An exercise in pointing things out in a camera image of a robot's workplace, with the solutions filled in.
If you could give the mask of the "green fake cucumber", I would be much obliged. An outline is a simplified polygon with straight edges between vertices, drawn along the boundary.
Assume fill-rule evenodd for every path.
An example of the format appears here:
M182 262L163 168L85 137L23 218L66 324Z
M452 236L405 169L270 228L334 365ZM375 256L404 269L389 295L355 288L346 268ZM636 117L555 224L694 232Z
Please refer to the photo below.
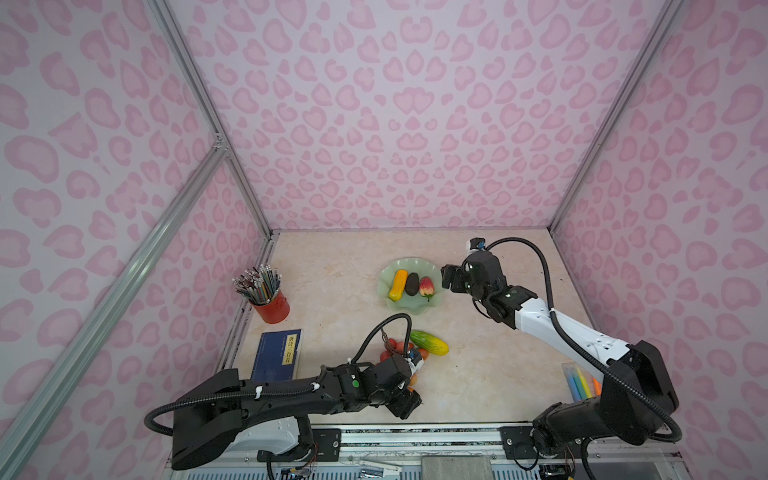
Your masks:
M450 352L450 347L445 341L424 331L413 330L410 341L415 346L437 356L445 356Z

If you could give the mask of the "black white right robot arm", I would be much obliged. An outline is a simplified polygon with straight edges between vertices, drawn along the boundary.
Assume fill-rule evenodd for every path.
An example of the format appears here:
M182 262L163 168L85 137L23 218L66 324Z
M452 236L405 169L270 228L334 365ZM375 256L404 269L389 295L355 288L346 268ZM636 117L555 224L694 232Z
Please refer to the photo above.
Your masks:
M653 344L609 337L555 309L549 294L509 284L500 260L488 250L474 250L461 264L443 266L441 283L470 295L495 322L555 348L601 384L593 397L555 403L533 420L531 437L541 454L553 455L586 439L618 438L635 446L649 439L681 439L672 417L679 399Z

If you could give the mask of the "dark fake avocado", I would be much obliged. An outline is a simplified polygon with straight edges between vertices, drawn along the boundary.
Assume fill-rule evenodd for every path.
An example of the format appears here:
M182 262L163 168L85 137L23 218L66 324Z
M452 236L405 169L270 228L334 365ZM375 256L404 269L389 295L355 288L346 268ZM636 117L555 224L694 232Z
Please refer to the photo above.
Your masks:
M404 286L404 292L408 296L416 296L419 293L420 277L417 273L411 272L408 274Z

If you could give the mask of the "red fake strawberry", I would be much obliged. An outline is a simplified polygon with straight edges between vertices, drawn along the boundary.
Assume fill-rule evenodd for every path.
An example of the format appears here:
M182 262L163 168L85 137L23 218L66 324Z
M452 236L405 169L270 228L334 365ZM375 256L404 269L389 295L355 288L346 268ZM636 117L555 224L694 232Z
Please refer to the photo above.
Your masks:
M420 279L419 294L421 297L425 298L427 301L430 301L432 297L435 295L434 283L430 277L424 276Z

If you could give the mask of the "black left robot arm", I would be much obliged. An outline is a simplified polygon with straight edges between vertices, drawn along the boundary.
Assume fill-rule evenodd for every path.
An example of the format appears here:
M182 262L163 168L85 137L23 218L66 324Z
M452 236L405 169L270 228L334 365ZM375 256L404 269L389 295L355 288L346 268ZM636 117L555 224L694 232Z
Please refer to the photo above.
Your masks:
M377 365L323 366L312 378L257 383L241 380L235 369L222 371L174 403L171 468L190 470L218 459L238 434L288 418L298 438L280 446L269 433L256 448L259 461L305 461L315 454L309 417L385 407L405 420L421 405L410 387L411 365L394 356Z

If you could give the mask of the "red fake grape bunch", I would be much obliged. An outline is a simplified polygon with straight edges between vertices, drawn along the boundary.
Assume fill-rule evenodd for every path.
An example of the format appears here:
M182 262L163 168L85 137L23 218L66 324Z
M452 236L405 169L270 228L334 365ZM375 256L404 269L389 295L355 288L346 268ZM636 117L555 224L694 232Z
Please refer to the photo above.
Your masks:
M384 330L381 331L381 339L383 342L384 350L381 352L379 356L380 363L383 363L384 361L392 358L393 356L401 356L403 354L404 343L402 341L397 341L394 338L390 338ZM419 347L415 346L412 342L409 342L408 348L412 349L412 348L419 348ZM419 349L424 358L424 361L426 361L429 358L429 352L421 348Z

